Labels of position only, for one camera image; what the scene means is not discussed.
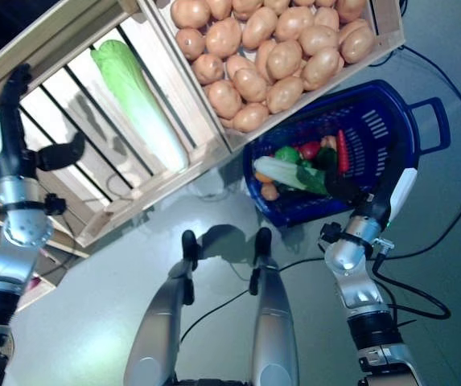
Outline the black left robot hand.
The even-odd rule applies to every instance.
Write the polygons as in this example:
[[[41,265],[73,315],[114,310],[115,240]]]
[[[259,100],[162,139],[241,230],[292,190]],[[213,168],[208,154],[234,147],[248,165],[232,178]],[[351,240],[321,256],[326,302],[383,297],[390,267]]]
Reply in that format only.
[[[70,142],[37,151],[27,148],[19,102],[32,79],[30,69],[29,64],[14,68],[0,95],[0,179],[37,179],[38,170],[64,169],[80,161],[84,155],[85,135],[81,132],[75,133]]]

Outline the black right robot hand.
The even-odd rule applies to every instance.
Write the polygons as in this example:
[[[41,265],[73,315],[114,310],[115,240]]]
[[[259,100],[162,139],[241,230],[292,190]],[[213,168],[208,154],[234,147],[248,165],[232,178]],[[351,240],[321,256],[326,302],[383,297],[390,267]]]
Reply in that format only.
[[[353,208],[352,216],[375,220],[384,231],[404,206],[417,175],[415,167],[387,166],[374,187],[370,191],[362,191],[352,180],[332,170],[326,173],[324,183],[332,198]]]

